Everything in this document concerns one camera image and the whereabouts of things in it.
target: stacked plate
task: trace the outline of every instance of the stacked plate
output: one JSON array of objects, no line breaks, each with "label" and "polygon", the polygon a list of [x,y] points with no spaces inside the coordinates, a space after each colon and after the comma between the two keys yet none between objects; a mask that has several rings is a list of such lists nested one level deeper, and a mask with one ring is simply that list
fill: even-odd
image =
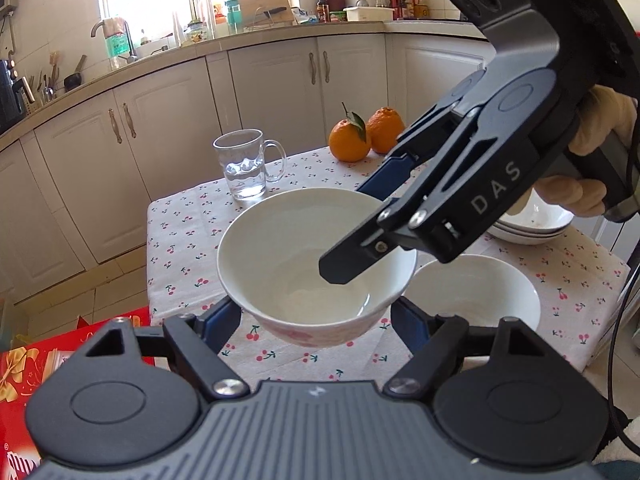
[{"label": "stacked plate", "polygon": [[572,213],[547,204],[534,190],[521,213],[503,215],[488,232],[513,244],[540,245],[560,237],[573,219]]}]

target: gold ribbon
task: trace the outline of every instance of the gold ribbon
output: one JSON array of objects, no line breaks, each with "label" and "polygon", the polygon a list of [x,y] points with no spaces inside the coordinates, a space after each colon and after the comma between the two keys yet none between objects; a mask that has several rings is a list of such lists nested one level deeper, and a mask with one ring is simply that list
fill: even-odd
[{"label": "gold ribbon", "polygon": [[30,357],[35,361],[38,357],[39,350],[32,348],[27,350],[24,346],[9,350],[4,355],[4,362],[2,362],[2,377],[0,378],[0,402],[6,400],[6,402],[12,402],[18,398],[18,392],[15,391],[14,386],[9,382],[9,378],[14,383],[19,384],[22,382],[22,372],[27,364],[27,357]]}]

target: cabinet handle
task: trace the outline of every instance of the cabinet handle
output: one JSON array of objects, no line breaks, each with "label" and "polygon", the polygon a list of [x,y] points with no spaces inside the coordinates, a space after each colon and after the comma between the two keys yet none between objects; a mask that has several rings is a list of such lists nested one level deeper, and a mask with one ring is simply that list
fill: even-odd
[{"label": "cabinet handle", "polygon": [[311,84],[316,84],[316,62],[314,61],[314,53],[309,53],[309,61],[311,62]]},{"label": "cabinet handle", "polygon": [[113,128],[113,133],[116,134],[116,139],[118,139],[118,144],[122,144],[122,137],[120,136],[120,129],[118,128],[118,123],[116,122],[116,117],[113,114],[113,110],[109,108],[109,117],[111,118],[111,127]]},{"label": "cabinet handle", "polygon": [[136,133],[136,129],[133,127],[133,119],[131,118],[131,114],[129,113],[129,107],[126,103],[122,104],[124,108],[124,116],[127,118],[127,124],[129,125],[129,130],[131,131],[131,138],[135,139],[138,134]]},{"label": "cabinet handle", "polygon": [[326,50],[322,53],[322,55],[324,56],[324,68],[326,71],[326,74],[324,76],[324,81],[328,83],[329,74],[331,73],[331,65],[329,64],[329,55],[327,54]]}]

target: human hand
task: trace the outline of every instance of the human hand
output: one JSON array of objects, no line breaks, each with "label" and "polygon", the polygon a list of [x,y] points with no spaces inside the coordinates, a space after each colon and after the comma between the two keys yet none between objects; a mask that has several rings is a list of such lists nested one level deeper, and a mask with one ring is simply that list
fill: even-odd
[{"label": "human hand", "polygon": [[[638,118],[636,102],[605,86],[594,86],[578,106],[580,127],[569,150],[585,156],[599,147],[613,130],[622,143],[629,148],[634,124]],[[606,186],[599,180],[575,180],[568,176],[549,176],[539,179],[534,189],[548,204],[558,204],[576,216],[591,217],[604,213],[602,203],[607,194]],[[515,215],[524,209],[530,197],[526,192],[510,209]]]}]

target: cable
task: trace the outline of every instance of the cable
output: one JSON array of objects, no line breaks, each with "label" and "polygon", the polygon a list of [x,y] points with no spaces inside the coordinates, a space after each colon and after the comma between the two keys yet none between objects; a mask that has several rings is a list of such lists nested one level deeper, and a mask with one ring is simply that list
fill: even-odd
[{"label": "cable", "polygon": [[640,120],[634,125],[634,132],[631,137],[631,148],[629,149],[629,158],[626,160],[626,185],[629,193],[636,194],[636,186],[634,186],[634,167],[638,168],[638,147],[640,147]]},{"label": "cable", "polygon": [[636,270],[629,280],[628,291],[626,292],[625,297],[622,300],[622,305],[620,306],[618,317],[616,318],[616,322],[613,325],[613,332],[611,334],[611,346],[609,347],[609,363],[607,364],[607,404],[609,406],[609,418],[611,420],[611,423],[613,424],[613,428],[616,430],[616,434],[618,435],[622,443],[638,456],[640,456],[640,446],[635,444],[628,436],[626,436],[625,432],[620,426],[620,421],[618,420],[615,413],[615,408],[613,405],[613,356],[616,349],[616,339],[618,338],[618,330],[620,329],[622,316],[625,313],[626,308],[628,307],[629,299],[631,298],[631,294],[634,290],[634,285],[636,284],[639,276],[640,266],[636,267]]}]

